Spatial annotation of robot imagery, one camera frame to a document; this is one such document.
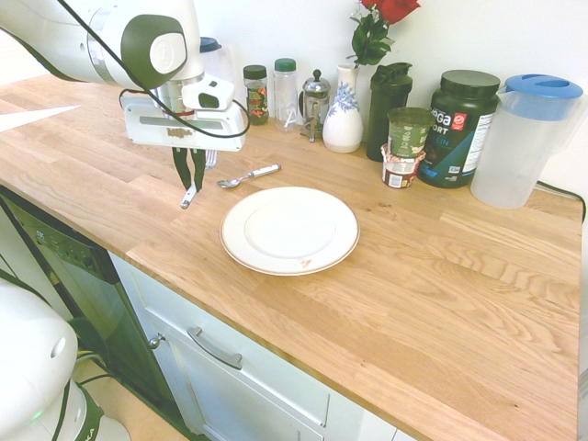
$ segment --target white plate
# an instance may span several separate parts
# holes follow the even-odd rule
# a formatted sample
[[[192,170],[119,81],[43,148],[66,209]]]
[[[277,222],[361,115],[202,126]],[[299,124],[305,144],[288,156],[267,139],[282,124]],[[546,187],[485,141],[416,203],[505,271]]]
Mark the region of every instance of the white plate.
[[[262,190],[237,203],[220,227],[229,255],[275,276],[315,273],[356,247],[359,225],[338,198],[305,187]]]

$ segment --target black water bottle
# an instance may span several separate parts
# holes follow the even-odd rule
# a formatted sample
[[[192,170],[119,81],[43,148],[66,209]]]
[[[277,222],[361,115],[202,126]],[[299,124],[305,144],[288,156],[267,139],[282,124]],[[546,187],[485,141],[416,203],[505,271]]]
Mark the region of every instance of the black water bottle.
[[[388,112],[405,107],[408,94],[413,90],[413,79],[408,76],[410,67],[412,65],[407,62],[378,66],[371,77],[366,154],[372,161],[383,161],[380,147],[388,142]]]

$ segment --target drawer handle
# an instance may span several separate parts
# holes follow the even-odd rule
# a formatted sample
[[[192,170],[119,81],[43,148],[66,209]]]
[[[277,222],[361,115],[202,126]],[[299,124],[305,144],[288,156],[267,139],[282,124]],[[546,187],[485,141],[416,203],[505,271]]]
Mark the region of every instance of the drawer handle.
[[[220,362],[237,370],[241,370],[243,368],[243,356],[241,354],[227,354],[221,349],[212,346],[209,342],[206,342],[202,338],[202,328],[188,329],[187,334],[190,336],[190,338],[192,338],[192,340],[194,340],[194,343],[202,348],[202,350],[215,357]]]

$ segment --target plate rim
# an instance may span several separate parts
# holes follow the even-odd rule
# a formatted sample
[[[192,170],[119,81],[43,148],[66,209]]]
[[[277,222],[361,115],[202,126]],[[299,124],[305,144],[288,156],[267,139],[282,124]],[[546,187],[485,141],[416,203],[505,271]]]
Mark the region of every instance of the plate rim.
[[[279,272],[279,271],[274,271],[271,269],[265,269],[256,265],[253,265],[249,262],[245,262],[243,259],[239,258],[237,255],[234,254],[234,252],[232,252],[230,250],[230,247],[227,245],[225,238],[223,237],[223,230],[225,227],[225,222],[227,220],[227,218],[229,217],[229,215],[235,210],[235,208],[241,204],[244,200],[253,197],[254,195],[258,195],[261,194],[263,192],[267,192],[267,191],[280,191],[280,190],[284,190],[284,189],[288,189],[288,191],[290,190],[297,190],[297,189],[301,189],[301,190],[310,190],[312,192],[317,192],[320,194],[325,195],[328,198],[333,198],[336,201],[338,201],[339,203],[343,204],[349,213],[351,213],[351,216],[353,217],[353,220],[355,221],[355,226],[356,226],[356,235],[355,235],[355,240],[353,241],[353,243],[349,246],[349,248],[345,251],[344,254],[342,254],[341,256],[337,257],[335,260],[333,260],[332,262],[329,262],[327,264],[324,264],[322,266],[318,266],[309,270],[305,270],[305,269],[301,269],[300,271],[295,271],[295,272],[291,272],[291,271],[287,271],[287,272]],[[270,276],[282,276],[282,277],[294,277],[294,276],[304,276],[304,275],[308,275],[308,274],[313,274],[313,273],[317,273],[319,271],[323,271],[324,269],[328,269],[330,267],[333,267],[339,263],[341,263],[343,260],[345,260],[357,247],[357,244],[359,243],[359,238],[361,236],[361,229],[360,229],[360,225],[359,225],[359,219],[357,218],[357,215],[355,214],[355,212],[351,209],[351,207],[349,207],[348,204],[346,204],[345,202],[343,202],[340,198],[327,193],[326,191],[322,191],[320,189],[317,188],[312,188],[312,187],[300,187],[300,186],[284,186],[284,187],[273,187],[273,188],[266,188],[266,189],[262,189],[259,190],[249,196],[246,196],[245,198],[242,198],[240,201],[238,201],[236,204],[234,204],[231,209],[229,209],[229,211],[227,211],[227,213],[224,215],[224,217],[222,218],[222,221],[220,222],[220,228],[219,228],[219,236],[220,236],[220,243],[222,245],[222,247],[224,248],[225,252],[229,255],[229,257],[231,259],[233,259],[235,262],[237,262],[238,264],[245,266],[249,269],[252,269],[254,271],[257,271],[259,273],[262,274],[267,274]]]

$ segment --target french press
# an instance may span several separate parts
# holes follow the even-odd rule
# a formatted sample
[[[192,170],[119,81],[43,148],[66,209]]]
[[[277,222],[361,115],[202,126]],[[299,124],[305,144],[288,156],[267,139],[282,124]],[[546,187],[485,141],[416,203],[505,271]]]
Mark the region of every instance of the french press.
[[[300,94],[300,113],[304,120],[302,134],[310,142],[322,138],[322,126],[329,111],[329,91],[331,85],[321,78],[321,71],[312,72],[313,77],[306,80]]]

